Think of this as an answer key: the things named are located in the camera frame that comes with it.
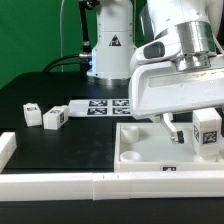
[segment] white cube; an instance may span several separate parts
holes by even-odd
[[[215,108],[193,111],[193,144],[198,156],[219,154],[222,118]]]
[[[68,106],[53,107],[43,116],[44,129],[58,130],[68,120]]]
[[[41,111],[36,103],[28,103],[23,105],[23,110],[28,127],[42,125]]]

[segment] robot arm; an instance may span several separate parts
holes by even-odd
[[[172,113],[224,105],[224,57],[217,56],[213,40],[222,6],[223,0],[148,0],[155,41],[132,57],[131,112],[161,122],[174,142],[181,141]]]

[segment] black table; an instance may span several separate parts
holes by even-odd
[[[133,118],[69,118],[52,131],[28,128],[23,105],[38,103],[45,113],[71,99],[127,97],[127,87],[94,85],[78,73],[18,76],[0,90],[0,132],[15,131],[18,145],[3,174],[113,172],[116,123]],[[223,210],[222,198],[1,202],[0,223],[223,223]]]

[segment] white plastic tray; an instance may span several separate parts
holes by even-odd
[[[224,170],[223,138],[220,138],[220,155],[217,156],[217,162],[195,162],[192,124],[177,123],[175,126],[184,132],[185,144],[173,144],[169,133],[159,123],[118,123],[114,158],[115,172]],[[130,136],[125,140],[126,132],[129,132]],[[129,156],[132,152],[136,152],[141,156],[141,161],[138,161],[137,157],[121,161],[120,156],[125,152],[130,152]]]

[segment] label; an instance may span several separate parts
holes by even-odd
[[[112,41],[110,42],[109,46],[113,46],[113,47],[120,47],[121,43],[117,37],[117,35],[115,34]]]

